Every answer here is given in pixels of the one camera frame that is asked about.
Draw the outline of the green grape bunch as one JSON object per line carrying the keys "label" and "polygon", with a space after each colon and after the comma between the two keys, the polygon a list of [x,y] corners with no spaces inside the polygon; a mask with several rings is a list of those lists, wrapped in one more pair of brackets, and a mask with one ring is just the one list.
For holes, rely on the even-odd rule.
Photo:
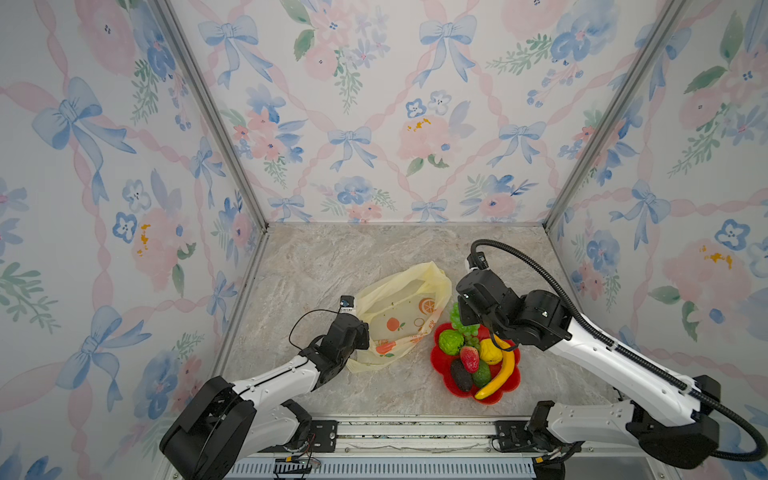
{"label": "green grape bunch", "polygon": [[450,323],[451,323],[452,329],[459,332],[464,337],[466,338],[478,337],[480,326],[478,324],[466,326],[462,323],[461,316],[460,316],[460,308],[458,303],[455,303],[452,307],[452,310],[450,313]]}

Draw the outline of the yellow bell pepper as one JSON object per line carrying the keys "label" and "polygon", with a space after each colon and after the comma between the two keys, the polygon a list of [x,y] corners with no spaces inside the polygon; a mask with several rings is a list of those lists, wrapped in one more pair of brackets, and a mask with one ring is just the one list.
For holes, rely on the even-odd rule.
{"label": "yellow bell pepper", "polygon": [[480,341],[479,357],[487,365],[497,365],[503,361],[504,352],[490,338]]}

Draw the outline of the green bell pepper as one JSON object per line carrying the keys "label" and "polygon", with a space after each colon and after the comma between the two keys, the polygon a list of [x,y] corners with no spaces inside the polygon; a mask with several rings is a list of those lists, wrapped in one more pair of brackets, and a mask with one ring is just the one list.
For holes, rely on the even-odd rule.
{"label": "green bell pepper", "polygon": [[453,329],[443,330],[438,337],[439,349],[448,356],[458,356],[464,344],[464,335]]}

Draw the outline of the red strawberry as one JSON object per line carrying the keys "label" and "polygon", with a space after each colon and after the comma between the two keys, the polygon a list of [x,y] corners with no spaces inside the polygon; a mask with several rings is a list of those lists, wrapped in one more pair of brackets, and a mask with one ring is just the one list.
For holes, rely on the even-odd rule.
{"label": "red strawberry", "polygon": [[480,355],[478,350],[473,346],[464,346],[459,352],[459,359],[464,369],[470,373],[475,374],[480,367]]}

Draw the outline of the yellow banana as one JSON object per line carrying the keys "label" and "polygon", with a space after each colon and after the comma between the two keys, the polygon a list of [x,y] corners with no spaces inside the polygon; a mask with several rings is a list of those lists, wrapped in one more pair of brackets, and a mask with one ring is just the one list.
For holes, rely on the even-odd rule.
{"label": "yellow banana", "polygon": [[490,340],[502,352],[502,365],[497,375],[475,394],[475,399],[478,401],[495,394],[514,373],[517,364],[515,357],[516,346],[511,346],[506,341],[499,339],[495,334],[491,335]]}

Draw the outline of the green ribbed fruit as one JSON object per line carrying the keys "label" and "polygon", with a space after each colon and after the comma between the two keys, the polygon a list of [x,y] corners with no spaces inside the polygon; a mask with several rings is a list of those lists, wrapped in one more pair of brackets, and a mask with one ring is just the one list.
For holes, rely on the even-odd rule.
{"label": "green ribbed fruit", "polygon": [[472,373],[472,380],[474,385],[478,389],[482,389],[490,383],[492,378],[493,378],[493,375],[491,373],[489,365],[486,362],[480,360],[477,370],[474,373]]}

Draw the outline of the red flower-shaped plate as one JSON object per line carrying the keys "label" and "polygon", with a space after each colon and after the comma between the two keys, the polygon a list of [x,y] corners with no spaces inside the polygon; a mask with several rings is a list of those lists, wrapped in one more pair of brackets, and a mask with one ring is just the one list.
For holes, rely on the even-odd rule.
{"label": "red flower-shaped plate", "polygon": [[[519,350],[517,350],[515,352],[515,357],[516,357],[516,360],[517,360],[517,364],[516,364],[516,367],[514,369],[514,373],[509,377],[509,379],[506,381],[506,383],[495,394],[487,397],[484,400],[478,401],[478,400],[475,399],[475,394],[480,389],[478,389],[475,385],[473,386],[472,390],[470,392],[468,392],[468,393],[460,392],[456,388],[453,380],[451,379],[451,375],[450,375],[450,365],[451,365],[451,362],[454,359],[459,359],[459,355],[458,356],[448,356],[448,355],[444,354],[439,349],[439,347],[438,347],[438,337],[439,337],[440,333],[443,330],[446,330],[446,329],[452,329],[451,323],[442,324],[435,331],[435,333],[434,333],[435,347],[433,348],[433,350],[431,352],[430,361],[431,361],[431,364],[432,364],[432,367],[434,368],[434,370],[437,371],[443,377],[443,382],[444,382],[446,388],[454,396],[460,397],[460,398],[472,397],[475,401],[477,401],[479,403],[487,404],[487,405],[493,405],[493,404],[498,403],[502,399],[504,393],[512,392],[512,391],[516,390],[519,387],[519,385],[521,383],[521,374],[520,374],[520,370],[519,370],[519,365],[520,365],[520,360],[521,360],[521,353],[520,353]],[[486,338],[490,338],[490,337],[491,337],[491,333],[489,332],[489,330],[486,327],[480,325],[478,337],[477,338],[475,338],[475,337],[466,338],[465,337],[465,344],[464,344],[464,346],[473,346],[479,352],[480,341],[483,340],[483,339],[486,339]],[[497,375],[498,371],[500,370],[501,365],[502,365],[502,362],[497,364],[497,365],[489,366],[490,370],[491,370],[491,373],[493,375],[493,378]]]}

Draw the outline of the dark avocado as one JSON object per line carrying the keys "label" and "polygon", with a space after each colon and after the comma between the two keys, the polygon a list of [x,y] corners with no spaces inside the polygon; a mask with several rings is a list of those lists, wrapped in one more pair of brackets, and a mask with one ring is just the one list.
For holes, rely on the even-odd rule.
{"label": "dark avocado", "polygon": [[468,372],[460,359],[454,359],[450,365],[450,375],[460,392],[468,393],[474,386],[472,374]]}

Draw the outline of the yellow printed plastic bag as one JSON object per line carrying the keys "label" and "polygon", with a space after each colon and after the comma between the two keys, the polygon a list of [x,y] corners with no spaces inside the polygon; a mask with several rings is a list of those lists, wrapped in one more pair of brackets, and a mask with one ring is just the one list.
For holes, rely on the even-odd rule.
{"label": "yellow printed plastic bag", "polygon": [[452,291],[445,272],[426,262],[358,292],[355,308],[357,317],[369,326],[370,346],[356,351],[347,369],[374,372],[409,354],[432,333]]}

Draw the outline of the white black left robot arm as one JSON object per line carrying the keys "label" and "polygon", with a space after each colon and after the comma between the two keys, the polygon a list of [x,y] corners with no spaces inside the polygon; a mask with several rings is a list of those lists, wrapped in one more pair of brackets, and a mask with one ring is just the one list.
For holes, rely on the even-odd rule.
{"label": "white black left robot arm", "polygon": [[328,332],[287,363],[245,380],[206,381],[162,437],[160,452],[184,479],[222,479],[251,454],[307,447],[312,416],[295,398],[327,384],[369,346],[369,325],[338,312]]}

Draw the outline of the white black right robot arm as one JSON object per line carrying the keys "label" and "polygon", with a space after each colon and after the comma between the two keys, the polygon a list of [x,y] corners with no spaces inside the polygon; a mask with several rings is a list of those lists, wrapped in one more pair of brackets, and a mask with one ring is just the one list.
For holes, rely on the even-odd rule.
{"label": "white black right robot arm", "polygon": [[498,342],[572,361],[627,395],[610,405],[538,402],[526,429],[539,448],[627,445],[680,469],[699,466],[717,450],[719,425],[700,401],[594,338],[556,294],[533,290],[519,296],[489,269],[468,273],[457,293],[464,324],[486,327]]}

